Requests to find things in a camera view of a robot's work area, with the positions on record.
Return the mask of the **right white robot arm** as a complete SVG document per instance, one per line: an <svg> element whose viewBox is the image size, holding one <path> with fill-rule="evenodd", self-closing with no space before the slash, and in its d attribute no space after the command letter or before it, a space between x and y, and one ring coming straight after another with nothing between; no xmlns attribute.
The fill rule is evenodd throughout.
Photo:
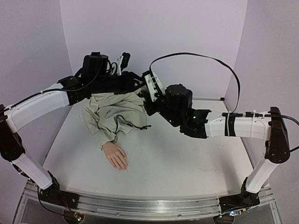
<svg viewBox="0 0 299 224"><path fill-rule="evenodd" d="M242 137L264 140L265 152L245 178L239 194L219 198L221 212L233 213L260 203L258 193L276 167L290 158L288 133L277 107L268 112L216 112L193 109L192 92L181 84L170 85L159 94L151 87L141 91L149 116L159 113L173 127L189 137Z"/></svg>

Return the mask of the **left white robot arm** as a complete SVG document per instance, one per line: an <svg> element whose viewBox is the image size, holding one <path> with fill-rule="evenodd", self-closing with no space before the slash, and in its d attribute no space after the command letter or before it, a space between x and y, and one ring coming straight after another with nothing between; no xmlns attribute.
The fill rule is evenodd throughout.
<svg viewBox="0 0 299 224"><path fill-rule="evenodd" d="M119 59L117 71L110 72L108 56L99 52L86 55L82 67L73 76L60 79L49 88L35 93L18 103L0 106L0 155L21 170L52 203L63 200L62 191L54 177L40 163L33 160L22 143L18 132L32 121L60 108L72 106L96 93L126 94L145 84L141 76L125 71L130 55Z"/></svg>

